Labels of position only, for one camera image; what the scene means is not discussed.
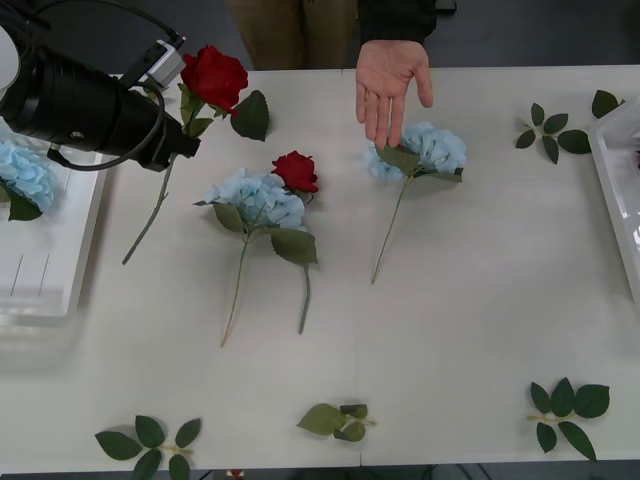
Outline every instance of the flower stem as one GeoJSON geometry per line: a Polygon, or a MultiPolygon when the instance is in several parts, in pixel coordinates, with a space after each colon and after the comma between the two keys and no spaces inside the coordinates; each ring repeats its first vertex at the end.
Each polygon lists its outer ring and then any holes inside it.
{"type": "Polygon", "coordinates": [[[140,245],[140,243],[142,242],[142,239],[145,237],[145,235],[151,228],[151,225],[153,225],[153,222],[158,216],[158,213],[160,213],[160,207],[162,207],[162,204],[164,203],[165,199],[169,196],[169,192],[167,192],[167,186],[169,185],[169,178],[171,178],[171,171],[173,170],[174,160],[175,160],[175,155],[173,155],[173,158],[170,159],[171,163],[169,164],[169,168],[167,168],[167,171],[164,174],[164,180],[162,181],[162,187],[160,188],[160,193],[158,195],[158,201],[156,202],[156,206],[151,212],[151,216],[149,217],[149,220],[147,220],[146,225],[140,232],[140,235],[138,235],[138,238],[136,238],[136,241],[133,242],[133,245],[127,252],[127,255],[125,255],[124,257],[124,260],[122,260],[123,265],[126,265],[127,262],[131,260],[131,257],[133,256],[134,252],[138,248],[138,245],[140,245]]]}
{"type": "Polygon", "coordinates": [[[311,300],[311,279],[309,278],[309,264],[305,263],[304,267],[304,279],[306,284],[306,292],[304,295],[304,306],[302,307],[302,318],[300,318],[300,328],[298,329],[298,333],[302,335],[304,332],[304,324],[307,321],[307,312],[309,311],[309,300],[311,300]]]}
{"type": "Polygon", "coordinates": [[[238,290],[240,289],[240,277],[242,275],[242,264],[244,263],[244,257],[247,253],[247,247],[249,246],[249,242],[244,241],[244,247],[242,247],[242,253],[240,254],[240,266],[238,267],[238,280],[236,280],[236,293],[233,296],[233,305],[231,306],[231,314],[229,315],[229,321],[227,322],[227,328],[224,331],[224,336],[222,337],[222,343],[220,344],[220,348],[224,347],[224,344],[227,341],[227,337],[231,332],[231,323],[233,320],[233,313],[236,309],[236,302],[238,300],[238,290]]]}
{"type": "MultiPolygon", "coordinates": [[[[196,115],[198,114],[198,112],[199,112],[199,109],[194,109],[191,112],[191,117],[189,118],[189,121],[182,129],[182,131],[189,137],[191,136],[191,124],[193,123],[193,120],[196,118],[196,115]]],[[[151,216],[149,216],[149,220],[147,220],[147,223],[142,229],[142,231],[140,232],[140,235],[138,235],[138,238],[136,238],[136,241],[133,242],[133,245],[131,246],[131,248],[129,249],[129,251],[124,257],[124,260],[122,260],[123,265],[126,265],[129,262],[129,260],[131,260],[131,257],[133,256],[134,252],[138,248],[138,245],[140,245],[140,243],[142,242],[142,239],[145,237],[145,235],[151,228],[151,225],[153,225],[153,222],[156,220],[158,213],[160,213],[160,207],[162,207],[162,204],[164,203],[165,199],[169,196],[169,193],[167,192],[167,187],[169,186],[169,178],[171,178],[171,172],[173,171],[173,162],[175,161],[176,157],[177,157],[176,154],[172,154],[171,158],[169,159],[169,167],[167,168],[167,171],[164,173],[164,179],[162,180],[162,187],[160,187],[160,193],[158,194],[158,201],[156,202],[156,206],[151,212],[151,216]]]]}
{"type": "Polygon", "coordinates": [[[373,277],[371,277],[371,285],[376,283],[376,277],[378,276],[378,269],[380,268],[380,262],[382,261],[382,255],[384,254],[384,249],[387,246],[387,241],[389,240],[389,235],[391,235],[391,229],[393,228],[393,223],[396,221],[396,215],[398,214],[398,208],[400,207],[400,201],[404,196],[404,192],[407,191],[407,187],[411,184],[411,178],[405,178],[404,185],[402,187],[402,191],[400,192],[400,196],[398,197],[398,203],[396,203],[396,209],[393,212],[393,217],[391,218],[391,225],[389,225],[389,231],[387,232],[387,236],[384,238],[384,243],[382,244],[382,250],[380,250],[380,256],[378,257],[378,262],[376,263],[376,269],[373,271],[373,277]]]}

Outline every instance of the hydrangea leaf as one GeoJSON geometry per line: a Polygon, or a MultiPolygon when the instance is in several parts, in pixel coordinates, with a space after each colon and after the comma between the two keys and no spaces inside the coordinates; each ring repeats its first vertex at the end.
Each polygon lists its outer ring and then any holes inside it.
{"type": "Polygon", "coordinates": [[[326,403],[316,405],[309,410],[298,427],[316,435],[331,435],[336,429],[340,430],[347,423],[347,417],[335,407],[326,403]]]}
{"type": "Polygon", "coordinates": [[[376,147],[376,152],[385,163],[399,168],[406,177],[413,176],[418,163],[420,163],[420,155],[404,145],[398,145],[397,147],[386,145],[383,150],[376,147]]]}
{"type": "Polygon", "coordinates": [[[266,228],[264,233],[271,235],[273,250],[286,261],[296,265],[318,263],[316,237],[310,233],[288,228],[266,228]]]}
{"type": "Polygon", "coordinates": [[[367,429],[362,423],[353,422],[342,431],[338,429],[334,430],[333,437],[338,440],[344,440],[345,442],[359,442],[364,438],[365,433],[367,433],[367,429]]]}
{"type": "Polygon", "coordinates": [[[20,195],[2,180],[0,180],[0,190],[6,194],[11,203],[9,207],[9,221],[18,220],[29,222],[42,216],[42,212],[35,203],[20,195]]]}
{"type": "Polygon", "coordinates": [[[231,126],[238,135],[264,142],[269,129],[269,107],[267,99],[259,90],[254,90],[235,107],[231,126]]]}
{"type": "Polygon", "coordinates": [[[244,231],[244,224],[238,207],[228,203],[214,203],[213,209],[216,212],[218,221],[224,228],[233,233],[242,233],[244,231]]]}
{"type": "Polygon", "coordinates": [[[448,182],[462,183],[462,171],[464,168],[458,167],[454,173],[442,173],[437,170],[418,170],[413,178],[419,178],[429,176],[433,178],[439,178],[440,180],[446,180],[448,182]]]}

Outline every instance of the red rose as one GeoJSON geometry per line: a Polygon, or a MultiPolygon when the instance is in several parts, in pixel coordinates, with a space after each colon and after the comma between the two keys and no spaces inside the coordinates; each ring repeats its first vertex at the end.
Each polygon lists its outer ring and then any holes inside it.
{"type": "Polygon", "coordinates": [[[316,193],[318,187],[314,183],[318,177],[313,173],[315,164],[311,158],[293,151],[273,162],[276,169],[272,173],[281,176],[285,186],[291,190],[316,193]]]}
{"type": "Polygon", "coordinates": [[[227,57],[210,45],[201,48],[198,58],[184,56],[187,64],[182,81],[206,103],[217,105],[229,113],[238,103],[240,90],[249,85],[247,71],[237,58],[227,57]]]}

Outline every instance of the white tray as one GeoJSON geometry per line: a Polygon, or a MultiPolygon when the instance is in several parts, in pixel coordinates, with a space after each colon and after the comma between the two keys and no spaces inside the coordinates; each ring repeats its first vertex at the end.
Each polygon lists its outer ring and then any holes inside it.
{"type": "Polygon", "coordinates": [[[593,125],[589,143],[633,299],[640,304],[640,98],[593,125]]]}
{"type": "MultiPolygon", "coordinates": [[[[48,144],[11,137],[46,155],[48,144]]],[[[62,149],[74,163],[103,161],[101,154],[62,149]]],[[[8,222],[0,209],[0,315],[62,317],[75,310],[89,254],[104,173],[52,164],[59,191],[52,211],[32,222],[8,222]]]]}

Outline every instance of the hand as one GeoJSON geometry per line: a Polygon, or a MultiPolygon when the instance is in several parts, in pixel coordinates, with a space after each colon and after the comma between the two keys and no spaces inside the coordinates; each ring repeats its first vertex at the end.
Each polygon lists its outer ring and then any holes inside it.
{"type": "Polygon", "coordinates": [[[431,107],[429,58],[422,45],[404,40],[371,40],[360,49],[356,69],[356,117],[365,124],[367,138],[379,148],[386,145],[387,134],[389,145],[395,147],[400,143],[404,99],[414,76],[420,103],[431,107]]]}

